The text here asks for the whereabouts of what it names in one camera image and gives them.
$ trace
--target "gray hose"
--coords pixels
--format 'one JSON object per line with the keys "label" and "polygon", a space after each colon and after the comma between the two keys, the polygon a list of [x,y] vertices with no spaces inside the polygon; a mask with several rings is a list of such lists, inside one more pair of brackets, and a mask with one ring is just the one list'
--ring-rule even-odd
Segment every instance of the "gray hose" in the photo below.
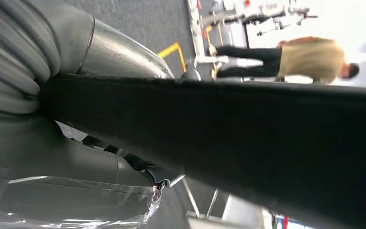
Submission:
{"label": "gray hose", "polygon": [[58,72],[173,78],[155,53],[62,0],[0,0],[0,114],[37,111]]}
{"label": "gray hose", "polygon": [[34,97],[58,73],[60,55],[54,35],[25,1],[0,0],[0,112],[28,114]]}

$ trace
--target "metal pipe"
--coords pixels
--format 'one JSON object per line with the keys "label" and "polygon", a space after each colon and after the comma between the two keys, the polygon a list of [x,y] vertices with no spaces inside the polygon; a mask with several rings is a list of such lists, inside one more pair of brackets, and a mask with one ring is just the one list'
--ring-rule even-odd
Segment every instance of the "metal pipe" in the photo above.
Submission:
{"label": "metal pipe", "polygon": [[208,208],[207,215],[205,215],[205,219],[208,219],[210,217],[211,211],[214,208],[215,200],[217,199],[218,195],[218,189],[215,189],[213,199],[211,200],[210,207]]}
{"label": "metal pipe", "polygon": [[184,188],[187,191],[187,194],[189,195],[189,199],[190,199],[190,202],[192,203],[194,212],[196,213],[197,218],[200,218],[200,211],[198,210],[198,207],[195,203],[192,192],[190,191],[189,185],[187,184],[186,178],[183,178],[182,182],[183,182]]}

